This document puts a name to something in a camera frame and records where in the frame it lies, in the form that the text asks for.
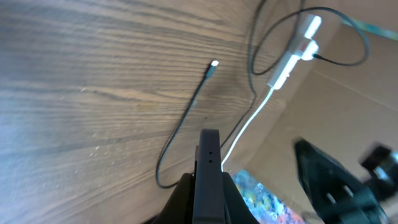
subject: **glowing cable tip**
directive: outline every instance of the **glowing cable tip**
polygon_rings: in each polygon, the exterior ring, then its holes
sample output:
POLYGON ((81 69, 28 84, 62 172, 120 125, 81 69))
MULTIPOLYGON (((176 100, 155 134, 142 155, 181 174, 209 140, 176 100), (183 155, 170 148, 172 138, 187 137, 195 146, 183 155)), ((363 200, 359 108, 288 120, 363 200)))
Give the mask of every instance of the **glowing cable tip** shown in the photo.
POLYGON ((217 60, 214 60, 214 61, 211 62, 211 66, 217 66, 218 63, 219 63, 219 62, 218 62, 217 60))

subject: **white charger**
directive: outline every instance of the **white charger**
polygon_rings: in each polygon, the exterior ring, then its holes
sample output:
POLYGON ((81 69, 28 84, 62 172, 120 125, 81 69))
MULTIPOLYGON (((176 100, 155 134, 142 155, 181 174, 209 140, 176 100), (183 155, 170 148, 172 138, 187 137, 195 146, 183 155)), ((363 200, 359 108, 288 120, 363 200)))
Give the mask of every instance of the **white charger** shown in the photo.
POLYGON ((298 60, 312 60, 318 52, 319 46, 312 37, 322 23, 320 16, 309 14, 298 29, 289 49, 283 54, 276 66, 275 72, 268 81, 268 85, 279 90, 290 76, 298 60))

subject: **cable connector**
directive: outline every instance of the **cable connector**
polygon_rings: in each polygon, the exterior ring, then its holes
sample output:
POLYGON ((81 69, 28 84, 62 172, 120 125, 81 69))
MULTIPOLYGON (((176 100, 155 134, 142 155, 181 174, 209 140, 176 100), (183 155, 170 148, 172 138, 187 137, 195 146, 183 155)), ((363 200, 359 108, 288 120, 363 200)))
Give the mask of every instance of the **cable connector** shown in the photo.
POLYGON ((216 68, 217 68, 218 64, 219 64, 219 61, 217 61, 217 60, 213 60, 213 61, 210 63, 210 65, 209 65, 209 67, 207 68, 207 71, 206 71, 206 73, 205 73, 205 77, 206 77, 206 78, 210 78, 210 77, 213 76, 214 72, 216 71, 216 68))

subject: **wood grain surface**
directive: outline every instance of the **wood grain surface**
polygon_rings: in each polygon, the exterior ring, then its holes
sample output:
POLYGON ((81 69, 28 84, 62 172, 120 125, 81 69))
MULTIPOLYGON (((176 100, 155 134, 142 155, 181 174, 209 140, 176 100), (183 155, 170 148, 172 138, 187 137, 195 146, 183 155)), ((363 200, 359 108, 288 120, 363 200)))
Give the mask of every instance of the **wood grain surface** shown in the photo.
MULTIPOLYGON (((211 60, 220 65, 162 182, 192 171, 201 129, 223 140, 249 105, 245 43, 257 4, 1 1, 0 223, 140 223, 158 213, 172 190, 157 188, 156 160, 211 60)), ((260 25, 297 6, 269 1, 260 25)), ((271 36, 257 68, 290 31, 271 36)), ((261 96, 267 78, 255 79, 261 96)))

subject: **white cable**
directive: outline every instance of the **white cable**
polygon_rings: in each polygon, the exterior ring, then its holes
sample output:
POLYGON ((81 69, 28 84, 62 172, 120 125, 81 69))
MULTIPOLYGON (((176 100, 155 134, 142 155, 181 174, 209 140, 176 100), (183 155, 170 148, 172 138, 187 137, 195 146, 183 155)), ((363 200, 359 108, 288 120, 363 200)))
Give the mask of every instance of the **white cable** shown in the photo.
POLYGON ((246 123, 244 124, 244 126, 242 127, 242 129, 239 131, 238 135, 235 137, 234 141, 232 142, 231 147, 229 148, 227 154, 225 155, 223 161, 221 162, 221 171, 223 172, 223 166, 224 163, 227 161, 229 155, 231 155, 232 150, 234 149, 236 143, 238 142, 239 138, 241 137, 241 135, 243 134, 244 130, 246 130, 246 128, 249 126, 250 122, 257 116, 257 114, 262 110, 262 108, 266 105, 266 103, 268 102, 269 98, 271 97, 272 93, 274 92, 274 87, 272 87, 266 98, 262 101, 262 103, 260 104, 260 106, 257 108, 257 110, 251 115, 251 117, 246 121, 246 123))

